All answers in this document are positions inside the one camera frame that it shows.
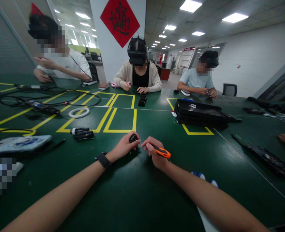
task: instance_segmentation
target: white pillar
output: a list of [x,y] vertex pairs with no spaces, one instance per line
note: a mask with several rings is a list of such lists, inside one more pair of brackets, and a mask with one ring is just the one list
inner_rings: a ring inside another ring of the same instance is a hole
[[[100,19],[104,8],[109,0],[90,0],[93,19],[97,32],[97,41],[100,46],[101,57],[103,60],[106,80],[112,82],[113,78],[120,70],[122,65],[129,60],[127,54],[128,43],[122,48],[103,21]],[[146,20],[146,0],[127,0],[135,17],[137,18],[140,28],[138,33],[140,37],[145,35],[145,20]]]

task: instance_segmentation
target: black top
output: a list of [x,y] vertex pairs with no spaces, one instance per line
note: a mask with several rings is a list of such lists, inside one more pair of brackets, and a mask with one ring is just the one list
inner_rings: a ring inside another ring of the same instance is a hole
[[148,87],[149,86],[149,68],[150,68],[150,62],[148,61],[148,67],[147,71],[144,75],[139,76],[135,68],[133,70],[133,85],[139,86],[139,87]]

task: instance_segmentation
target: light blue t-shirt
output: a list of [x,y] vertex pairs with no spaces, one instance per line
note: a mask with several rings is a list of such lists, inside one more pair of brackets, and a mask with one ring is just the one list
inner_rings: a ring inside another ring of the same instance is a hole
[[180,81],[192,88],[214,88],[211,75],[209,73],[198,74],[195,68],[186,70],[182,74]]

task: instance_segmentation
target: beige cardigan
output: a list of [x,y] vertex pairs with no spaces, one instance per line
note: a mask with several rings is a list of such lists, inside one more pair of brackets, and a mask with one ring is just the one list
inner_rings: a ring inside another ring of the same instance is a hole
[[[127,61],[120,71],[117,73],[116,77],[113,79],[113,82],[117,83],[118,86],[123,87],[124,82],[130,82],[133,85],[133,73],[132,65]],[[150,62],[149,67],[149,91],[156,92],[162,89],[161,79],[159,78],[157,67],[155,64]]]

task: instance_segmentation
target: screwdriver handle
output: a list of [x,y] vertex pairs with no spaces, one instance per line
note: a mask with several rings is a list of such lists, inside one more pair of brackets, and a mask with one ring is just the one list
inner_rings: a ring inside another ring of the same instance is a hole
[[164,158],[170,159],[171,154],[170,154],[169,151],[165,150],[164,148],[159,148],[159,147],[156,147],[156,146],[153,146],[153,147],[154,147],[154,149],[155,149],[157,154],[163,156]]

